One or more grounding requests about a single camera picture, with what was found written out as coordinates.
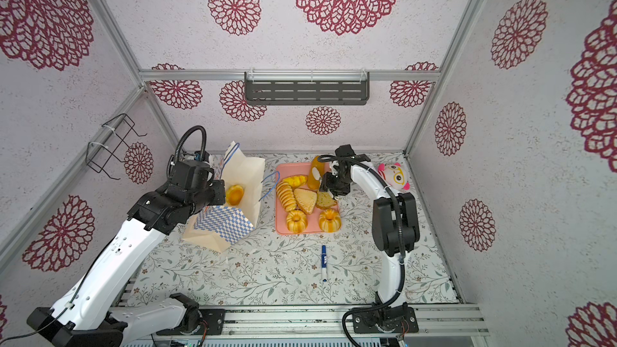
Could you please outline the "long brown bread loaf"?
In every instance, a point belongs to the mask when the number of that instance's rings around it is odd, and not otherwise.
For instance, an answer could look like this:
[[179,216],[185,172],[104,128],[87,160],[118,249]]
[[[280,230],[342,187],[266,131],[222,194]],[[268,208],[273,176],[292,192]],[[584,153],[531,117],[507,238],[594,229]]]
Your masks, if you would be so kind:
[[311,162],[306,186],[312,191],[318,191],[321,186],[321,180],[325,172],[326,172],[326,163],[320,162],[319,157],[316,156]]

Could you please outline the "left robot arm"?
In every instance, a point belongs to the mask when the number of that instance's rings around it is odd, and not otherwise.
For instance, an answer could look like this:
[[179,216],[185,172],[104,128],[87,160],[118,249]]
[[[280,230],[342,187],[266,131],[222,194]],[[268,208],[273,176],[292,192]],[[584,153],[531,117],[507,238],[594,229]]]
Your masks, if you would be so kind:
[[165,183],[138,199],[121,229],[85,275],[50,308],[27,319],[34,332],[54,346],[122,346],[162,330],[193,334],[202,328],[199,304],[175,293],[134,310],[112,308],[128,279],[178,226],[204,207],[225,203],[225,187],[215,179],[201,125],[180,138]]

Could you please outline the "checkered paper bag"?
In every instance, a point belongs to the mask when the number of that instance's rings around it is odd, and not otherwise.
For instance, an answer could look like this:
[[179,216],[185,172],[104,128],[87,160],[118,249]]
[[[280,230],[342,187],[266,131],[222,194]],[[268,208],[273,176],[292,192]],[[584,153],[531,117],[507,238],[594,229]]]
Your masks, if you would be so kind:
[[256,229],[261,202],[275,189],[280,173],[267,173],[263,158],[246,156],[233,141],[215,175],[224,182],[223,205],[193,215],[182,240],[223,252]]

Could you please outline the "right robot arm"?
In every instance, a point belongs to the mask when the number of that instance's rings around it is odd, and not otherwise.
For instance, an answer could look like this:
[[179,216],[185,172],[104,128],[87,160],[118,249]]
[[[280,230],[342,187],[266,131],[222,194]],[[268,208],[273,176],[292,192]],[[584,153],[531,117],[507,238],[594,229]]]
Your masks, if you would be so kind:
[[347,327],[350,318],[356,332],[418,332],[414,309],[407,302],[398,301],[405,286],[407,261],[420,240],[416,197],[389,185],[370,158],[366,154],[356,154],[350,145],[340,146],[334,155],[322,154],[317,160],[330,168],[322,176],[321,191],[341,197],[349,194],[351,185],[356,184],[373,200],[371,233],[375,247],[383,255],[385,276],[379,283],[376,302],[351,308],[343,314],[341,326],[345,337],[351,345],[360,345]]

